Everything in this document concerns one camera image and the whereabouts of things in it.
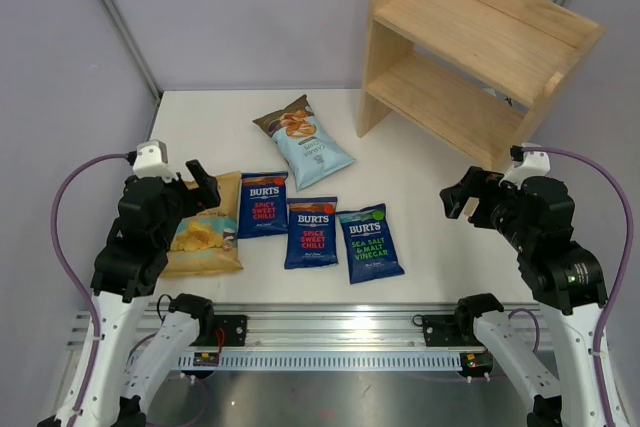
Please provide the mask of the tan salt vinegar chips bag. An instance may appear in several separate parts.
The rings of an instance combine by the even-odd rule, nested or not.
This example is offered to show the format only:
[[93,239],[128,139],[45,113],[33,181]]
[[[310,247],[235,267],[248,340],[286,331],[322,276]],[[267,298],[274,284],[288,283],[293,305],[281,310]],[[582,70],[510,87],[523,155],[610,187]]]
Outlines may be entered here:
[[241,177],[239,171],[219,175],[220,205],[180,223],[163,277],[219,275],[243,269],[237,242]]

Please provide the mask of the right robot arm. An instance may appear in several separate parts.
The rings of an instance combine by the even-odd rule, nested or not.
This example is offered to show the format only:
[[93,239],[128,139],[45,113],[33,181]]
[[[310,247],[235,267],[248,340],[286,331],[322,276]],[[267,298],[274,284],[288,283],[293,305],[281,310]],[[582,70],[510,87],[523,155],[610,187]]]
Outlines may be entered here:
[[555,179],[533,176],[516,185],[499,173],[470,168],[440,193],[446,217],[456,219],[471,198],[470,223],[495,230],[517,253],[518,269],[538,302],[553,343],[557,371],[550,373],[515,333],[492,294],[461,299],[456,336],[480,342],[493,355],[528,408],[530,426],[626,426],[607,358],[597,338],[611,297],[595,256],[573,241],[574,202]]

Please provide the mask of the light blue cassava chips bag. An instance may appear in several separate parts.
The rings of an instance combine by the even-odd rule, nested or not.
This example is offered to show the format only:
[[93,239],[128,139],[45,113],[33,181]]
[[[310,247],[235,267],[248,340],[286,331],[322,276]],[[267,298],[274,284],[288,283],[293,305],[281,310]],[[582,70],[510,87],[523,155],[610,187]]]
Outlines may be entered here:
[[355,162],[326,132],[307,95],[253,123],[277,145],[294,174],[298,191]]

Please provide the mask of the blue spicy chilli bag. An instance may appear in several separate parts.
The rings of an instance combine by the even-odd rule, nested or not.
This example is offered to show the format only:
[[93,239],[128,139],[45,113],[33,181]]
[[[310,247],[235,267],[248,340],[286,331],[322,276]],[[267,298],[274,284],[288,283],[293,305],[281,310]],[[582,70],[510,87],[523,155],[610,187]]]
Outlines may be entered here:
[[338,263],[338,198],[288,198],[288,237],[284,268],[315,268]]
[[286,180],[288,173],[243,173],[237,235],[250,239],[288,231]]

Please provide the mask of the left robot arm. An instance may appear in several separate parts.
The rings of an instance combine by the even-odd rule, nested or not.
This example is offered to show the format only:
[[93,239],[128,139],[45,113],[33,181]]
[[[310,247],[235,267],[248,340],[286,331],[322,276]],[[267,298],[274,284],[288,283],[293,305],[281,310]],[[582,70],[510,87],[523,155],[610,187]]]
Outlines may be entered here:
[[90,326],[67,397],[44,426],[143,426],[149,407],[191,344],[215,335],[211,300],[180,294],[170,304],[160,331],[135,363],[128,362],[138,324],[168,264],[179,224],[221,203],[218,182],[197,160],[186,166],[195,181],[189,187],[178,174],[163,177],[162,163],[150,172],[139,168],[140,151],[124,155],[134,167],[118,203],[118,216],[106,245],[94,262],[91,283],[84,286],[64,254],[58,237],[58,210],[50,229],[56,255],[87,303]]

